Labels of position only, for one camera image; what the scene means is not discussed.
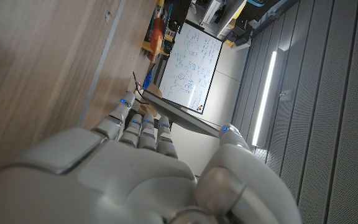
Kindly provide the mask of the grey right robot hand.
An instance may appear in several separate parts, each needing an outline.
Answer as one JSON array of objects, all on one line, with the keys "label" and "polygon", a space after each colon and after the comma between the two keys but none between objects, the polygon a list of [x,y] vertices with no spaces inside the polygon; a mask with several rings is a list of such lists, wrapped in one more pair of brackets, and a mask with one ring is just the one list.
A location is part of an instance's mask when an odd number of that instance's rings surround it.
[{"label": "grey right robot hand", "polygon": [[[50,136],[0,167],[0,223],[299,223],[279,176],[231,124],[216,129],[145,92],[160,113],[129,111],[128,92],[91,130]],[[197,177],[178,159],[170,123],[218,138]]]}]

